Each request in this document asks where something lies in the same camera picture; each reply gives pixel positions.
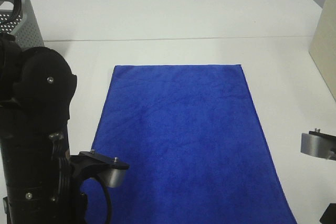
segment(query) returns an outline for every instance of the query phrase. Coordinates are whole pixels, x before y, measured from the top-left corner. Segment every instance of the blue towel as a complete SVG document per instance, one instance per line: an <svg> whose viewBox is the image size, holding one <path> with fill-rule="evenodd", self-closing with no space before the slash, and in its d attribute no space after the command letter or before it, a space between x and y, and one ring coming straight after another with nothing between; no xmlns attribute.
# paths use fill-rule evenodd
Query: blue towel
<svg viewBox="0 0 336 224"><path fill-rule="evenodd" d="M92 148L130 164L113 224L296 223L240 65L116 66ZM104 223L98 183L82 188Z"/></svg>

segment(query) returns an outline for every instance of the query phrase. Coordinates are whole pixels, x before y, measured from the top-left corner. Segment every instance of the basket hole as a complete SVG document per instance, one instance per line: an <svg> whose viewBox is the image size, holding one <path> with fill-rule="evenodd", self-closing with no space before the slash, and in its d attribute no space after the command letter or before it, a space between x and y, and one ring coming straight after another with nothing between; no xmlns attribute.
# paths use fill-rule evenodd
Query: basket hole
<svg viewBox="0 0 336 224"><path fill-rule="evenodd" d="M0 10L13 10L13 4L11 2L4 1L0 5Z"/></svg>

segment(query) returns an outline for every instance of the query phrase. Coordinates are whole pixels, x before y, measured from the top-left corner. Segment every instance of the white table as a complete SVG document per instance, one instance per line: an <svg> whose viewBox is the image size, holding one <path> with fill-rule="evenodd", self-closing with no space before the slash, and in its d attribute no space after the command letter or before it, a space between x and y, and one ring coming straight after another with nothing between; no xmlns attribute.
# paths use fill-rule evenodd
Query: white table
<svg viewBox="0 0 336 224"><path fill-rule="evenodd" d="M31 1L46 46L78 76L72 154L91 147L115 65L239 63L297 222L319 223L336 202L336 164L300 153L301 132L336 135L336 103L308 54L321 13L313 0Z"/></svg>
<svg viewBox="0 0 336 224"><path fill-rule="evenodd" d="M31 0L44 40L312 36L313 0Z"/></svg>

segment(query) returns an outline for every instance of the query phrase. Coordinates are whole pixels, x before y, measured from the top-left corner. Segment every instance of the wire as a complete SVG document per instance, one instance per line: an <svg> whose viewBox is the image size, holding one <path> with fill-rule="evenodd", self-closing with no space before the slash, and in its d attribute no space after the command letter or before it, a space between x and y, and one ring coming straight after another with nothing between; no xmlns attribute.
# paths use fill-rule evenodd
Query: wire
<svg viewBox="0 0 336 224"><path fill-rule="evenodd" d="M112 219L112 203L111 203L111 198L110 198L109 191L108 191L107 186L105 185L104 181L98 175L95 176L95 180L98 181L98 183L100 184L101 188L104 191L104 195L105 195L105 199L106 199L106 205L107 205L107 217L106 217L105 224L110 224L111 219Z"/></svg>
<svg viewBox="0 0 336 224"><path fill-rule="evenodd" d="M21 0L14 0L14 7L11 16L7 20L1 22L0 24L3 25L14 21L19 16L21 8L22 8Z"/></svg>

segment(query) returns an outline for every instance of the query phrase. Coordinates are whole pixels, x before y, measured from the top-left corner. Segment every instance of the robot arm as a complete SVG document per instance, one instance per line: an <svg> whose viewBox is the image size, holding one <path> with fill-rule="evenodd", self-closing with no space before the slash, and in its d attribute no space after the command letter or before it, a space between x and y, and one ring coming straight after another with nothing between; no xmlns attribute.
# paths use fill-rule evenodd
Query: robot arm
<svg viewBox="0 0 336 224"><path fill-rule="evenodd" d="M301 152L313 157L336 161L336 136L323 134L315 129L301 136ZM336 204L330 204L322 215L322 224L336 223Z"/></svg>
<svg viewBox="0 0 336 224"><path fill-rule="evenodd" d="M77 77L56 51L22 51L9 34L0 34L0 141L12 224L86 223L82 182L103 187L122 182L129 165L95 152L70 156L69 105ZM110 223L111 212L106 223Z"/></svg>

